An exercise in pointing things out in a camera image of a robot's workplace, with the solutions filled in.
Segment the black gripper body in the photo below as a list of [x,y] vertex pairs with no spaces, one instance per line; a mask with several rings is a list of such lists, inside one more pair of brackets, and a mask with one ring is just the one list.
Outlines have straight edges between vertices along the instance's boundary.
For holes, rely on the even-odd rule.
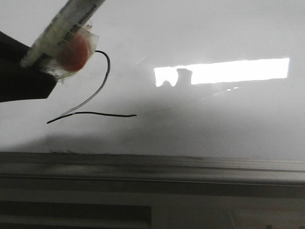
[[23,68],[20,60],[28,46],[0,33],[0,101],[48,98],[57,84],[55,77],[34,68]]

